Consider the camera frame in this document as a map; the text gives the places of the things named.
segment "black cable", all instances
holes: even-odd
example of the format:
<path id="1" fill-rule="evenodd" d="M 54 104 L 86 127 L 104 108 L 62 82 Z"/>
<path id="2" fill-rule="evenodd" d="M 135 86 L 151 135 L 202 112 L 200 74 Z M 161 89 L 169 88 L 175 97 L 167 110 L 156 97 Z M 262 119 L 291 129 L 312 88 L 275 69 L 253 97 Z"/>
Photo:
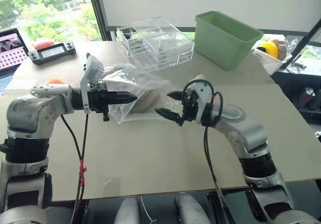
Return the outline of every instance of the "black cable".
<path id="1" fill-rule="evenodd" d="M 81 159 L 82 160 L 84 159 L 84 156 L 85 156 L 85 146 L 86 146 L 87 128 L 88 128 L 88 116 L 89 116 L 89 114 L 86 114 L 84 140 L 83 140 L 83 143 L 82 143 L 82 152 L 81 152 Z"/>
<path id="2" fill-rule="evenodd" d="M 185 85 L 185 87 L 183 88 L 182 93 L 185 94 L 187 88 L 189 86 L 191 86 L 193 83 L 196 83 L 196 82 L 203 82 L 204 84 L 207 84 L 211 88 L 212 95 L 214 94 L 214 87 L 212 86 L 212 84 L 209 81 L 207 81 L 205 79 L 194 79 L 194 80 L 190 81 L 188 84 Z"/>
<path id="3" fill-rule="evenodd" d="M 71 133 L 72 138 L 74 139 L 75 145 L 76 145 L 76 149 L 77 149 L 77 153 L 78 153 L 78 157 L 79 160 L 81 159 L 81 154 L 80 154 L 80 150 L 79 150 L 79 145 L 76 139 L 76 136 L 74 134 L 74 132 L 72 131 L 72 129 L 70 128 L 69 124 L 67 123 L 67 121 L 65 120 L 65 117 L 63 115 L 60 115 L 62 121 L 64 122 L 64 124 L 66 125 L 67 129 L 69 130 L 69 132 Z"/>
<path id="4" fill-rule="evenodd" d="M 214 95 L 218 95 L 220 97 L 220 109 L 219 109 L 219 113 L 218 115 L 215 117 L 214 119 L 214 124 L 213 126 L 215 127 L 215 125 L 217 124 L 217 122 L 220 120 L 221 118 L 221 115 L 222 115 L 222 112 L 223 112 L 223 96 L 221 94 L 221 92 L 216 92 Z M 210 151 L 209 151 L 209 144 L 208 144 L 208 127 L 205 127 L 205 131 L 204 131 L 204 138 L 203 138 L 203 142 L 204 142 L 204 152 L 205 152 L 205 157 L 206 157 L 206 160 L 207 160 L 207 163 L 209 165 L 209 168 L 210 168 L 210 171 L 211 171 L 211 174 L 212 174 L 212 178 L 213 178 L 213 181 L 215 183 L 215 185 L 217 186 L 217 178 L 214 174 L 214 170 L 213 170 L 213 166 L 212 166 L 212 161 L 211 161 L 211 156 L 210 156 Z M 218 195 L 219 198 L 221 199 L 221 203 L 222 203 L 222 209 L 223 209 L 223 212 L 225 213 L 225 216 L 228 220 L 229 223 L 231 224 L 235 224 L 235 221 L 233 219 L 233 216 L 225 202 L 225 200 L 222 200 L 221 196 Z"/>
<path id="5" fill-rule="evenodd" d="M 298 66 L 295 66 L 294 63 L 290 63 L 286 68 L 285 68 L 286 71 L 288 71 L 289 73 L 292 73 L 294 75 L 298 75 L 301 73 L 301 69 L 298 67 Z"/>
<path id="6" fill-rule="evenodd" d="M 70 224 L 73 224 L 73 222 L 74 222 L 74 220 L 75 220 L 75 216 L 76 216 L 77 210 L 78 210 L 80 184 L 81 184 L 81 177 L 79 176 L 79 179 L 78 179 L 78 187 L 77 187 L 77 194 L 76 194 L 76 200 L 75 200 L 74 208 L 73 208 L 73 210 L 72 210 L 72 215 L 71 215 L 71 219 L 70 219 Z"/>
<path id="7" fill-rule="evenodd" d="M 86 114 L 84 139 L 83 139 L 83 145 L 82 145 L 82 152 L 81 152 L 81 155 L 80 155 L 80 161 L 82 161 L 84 159 L 84 156 L 85 156 L 85 147 L 86 147 L 86 138 L 87 138 L 87 129 L 88 129 L 88 117 L 89 117 L 89 115 Z M 75 220 L 75 216 L 76 216 L 76 214 L 78 212 L 79 203 L 80 203 L 80 201 L 82 200 L 82 198 L 84 196 L 85 184 L 81 185 L 82 178 L 83 178 L 82 176 L 79 176 L 79 179 L 78 179 L 76 200 L 75 200 L 75 205 L 74 205 L 74 208 L 73 208 L 73 213 L 72 213 L 72 216 L 71 216 L 71 219 L 70 219 L 70 224 L 73 224 L 73 222 Z"/>

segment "white wall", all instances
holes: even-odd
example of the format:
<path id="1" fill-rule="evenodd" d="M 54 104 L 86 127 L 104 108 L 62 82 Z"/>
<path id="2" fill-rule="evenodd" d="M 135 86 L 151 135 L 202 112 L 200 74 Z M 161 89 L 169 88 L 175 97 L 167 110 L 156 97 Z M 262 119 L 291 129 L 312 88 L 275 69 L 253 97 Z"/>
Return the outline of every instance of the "white wall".
<path id="1" fill-rule="evenodd" d="M 321 18 L 321 0 L 103 0 L 109 26 L 163 16 L 194 27 L 196 14 L 221 11 L 256 28 L 309 32 Z"/>

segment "clear plastic container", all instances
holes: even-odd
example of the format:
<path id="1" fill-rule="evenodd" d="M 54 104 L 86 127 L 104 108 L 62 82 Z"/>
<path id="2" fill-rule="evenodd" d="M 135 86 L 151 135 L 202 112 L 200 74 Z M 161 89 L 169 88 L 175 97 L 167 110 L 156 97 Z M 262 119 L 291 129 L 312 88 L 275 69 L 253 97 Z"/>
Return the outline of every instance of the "clear plastic container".
<path id="1" fill-rule="evenodd" d="M 117 28 L 116 40 L 133 64 L 146 71 L 189 61 L 194 51 L 194 41 L 161 17 Z"/>

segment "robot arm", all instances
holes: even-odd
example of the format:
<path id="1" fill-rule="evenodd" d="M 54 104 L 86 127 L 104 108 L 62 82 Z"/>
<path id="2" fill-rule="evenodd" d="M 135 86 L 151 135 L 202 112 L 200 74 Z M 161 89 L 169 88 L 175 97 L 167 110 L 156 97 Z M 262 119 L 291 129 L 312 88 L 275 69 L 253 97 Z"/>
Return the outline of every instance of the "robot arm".
<path id="1" fill-rule="evenodd" d="M 52 185 L 51 175 L 46 173 L 47 151 L 54 123 L 60 115 L 83 109 L 86 114 L 91 111 L 103 113 L 103 120 L 108 121 L 109 104 L 136 100 L 136 96 L 129 92 L 108 91 L 106 83 L 99 78 L 99 73 L 104 72 L 102 64 L 93 56 L 87 57 L 82 88 L 44 84 L 10 104 L 7 111 L 8 138 L 0 145 L 0 151 L 6 154 L 0 172 L 0 212 L 4 212 L 0 216 L 1 224 L 14 223 L 11 217 L 21 217 L 15 219 L 18 222 L 37 222 L 39 211 L 35 206 L 46 208 L 50 203 Z M 23 219 L 26 206 L 34 211 L 30 218 Z"/>
<path id="2" fill-rule="evenodd" d="M 225 135 L 241 163 L 249 186 L 246 195 L 257 220 L 277 224 L 320 223 L 312 216 L 293 209 L 292 197 L 271 158 L 267 133 L 262 124 L 247 118 L 237 106 L 223 105 L 221 108 L 220 104 L 208 103 L 211 95 L 209 85 L 198 81 L 190 84 L 186 91 L 168 94 L 182 101 L 182 117 L 165 108 L 158 108 L 156 112 L 180 126 L 185 120 L 195 121 Z"/>

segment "plastic bag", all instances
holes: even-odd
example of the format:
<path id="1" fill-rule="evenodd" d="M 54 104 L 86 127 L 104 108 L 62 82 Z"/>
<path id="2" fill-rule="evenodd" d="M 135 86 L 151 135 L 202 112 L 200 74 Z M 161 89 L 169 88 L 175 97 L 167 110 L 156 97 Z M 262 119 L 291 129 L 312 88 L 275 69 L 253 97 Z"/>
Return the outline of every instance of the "plastic bag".
<path id="1" fill-rule="evenodd" d="M 103 78 L 109 91 L 128 91 L 137 96 L 129 104 L 109 105 L 109 113 L 121 123 L 131 120 L 163 119 L 154 109 L 165 107 L 179 112 L 181 104 L 167 96 L 175 87 L 169 80 L 164 80 L 151 73 L 141 71 L 130 64 Z"/>
<path id="2" fill-rule="evenodd" d="M 289 42 L 284 35 L 264 34 L 262 39 L 258 40 L 252 49 L 259 47 L 264 42 L 273 42 L 278 48 L 277 59 L 286 62 L 292 57 L 290 53 L 296 48 L 298 39 L 295 38 Z"/>

